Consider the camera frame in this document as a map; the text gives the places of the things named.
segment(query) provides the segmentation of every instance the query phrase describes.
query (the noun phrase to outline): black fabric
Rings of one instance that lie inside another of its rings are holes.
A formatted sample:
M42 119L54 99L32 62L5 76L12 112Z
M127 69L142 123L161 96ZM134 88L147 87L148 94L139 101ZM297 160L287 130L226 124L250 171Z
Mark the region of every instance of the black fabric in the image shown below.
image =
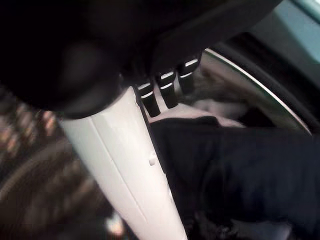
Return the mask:
M287 221L306 239L320 239L319 136L201 119L165 119L151 129L179 211Z

